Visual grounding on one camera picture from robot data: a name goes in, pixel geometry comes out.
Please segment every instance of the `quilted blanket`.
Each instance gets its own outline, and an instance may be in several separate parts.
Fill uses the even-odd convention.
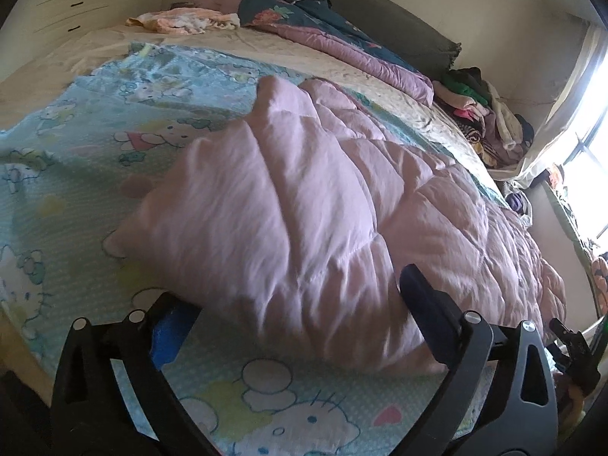
[[[235,11],[238,0],[229,0],[230,8],[226,1],[193,0],[203,8]],[[323,51],[431,107],[430,79],[333,11],[330,0],[240,0],[238,17],[243,26]]]
[[[397,289],[410,263],[489,322],[565,318],[517,214],[320,79],[261,78],[250,114],[195,139],[106,250],[264,346],[367,372],[440,368]]]

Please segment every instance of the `black clamp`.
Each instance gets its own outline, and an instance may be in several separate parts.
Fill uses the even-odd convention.
[[[598,365],[604,355],[606,345],[608,345],[607,321],[608,315],[597,327],[591,346],[588,346],[580,331],[573,332],[567,329],[556,318],[549,322],[549,328],[557,339],[565,345],[568,355],[562,353],[555,343],[546,348],[553,356],[556,368],[567,375],[581,389],[585,397],[594,391],[601,379]]]
[[[114,324],[78,318],[68,333],[51,405],[53,454],[62,456],[221,456],[188,416],[153,361],[155,326],[188,307],[165,293],[148,312]],[[180,319],[188,315],[181,313]],[[119,390],[111,359],[121,360],[158,440],[140,434]]]
[[[534,323],[488,324],[433,289],[414,265],[400,292],[435,359],[448,374],[427,409],[391,456],[547,456],[557,442],[557,403],[544,346]],[[452,440],[487,361],[498,361],[470,434]]]

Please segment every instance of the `curtain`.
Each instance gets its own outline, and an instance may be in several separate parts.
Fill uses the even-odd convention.
[[[489,169],[494,180],[515,181],[522,188],[528,188],[532,180],[554,161],[550,152],[551,147],[572,125],[589,82],[604,63],[607,52],[608,32],[603,27],[592,24],[585,36],[574,71],[547,120],[536,130],[530,150],[517,165]]]

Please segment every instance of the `white cabinet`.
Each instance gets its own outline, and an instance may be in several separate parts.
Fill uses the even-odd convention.
[[[0,30],[0,81],[68,39],[160,10],[162,0],[19,0]]]

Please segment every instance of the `printed heart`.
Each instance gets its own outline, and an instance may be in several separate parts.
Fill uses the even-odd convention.
[[[401,423],[403,415],[401,410],[394,404],[387,406],[372,423],[372,427],[382,427],[383,425],[395,425]]]

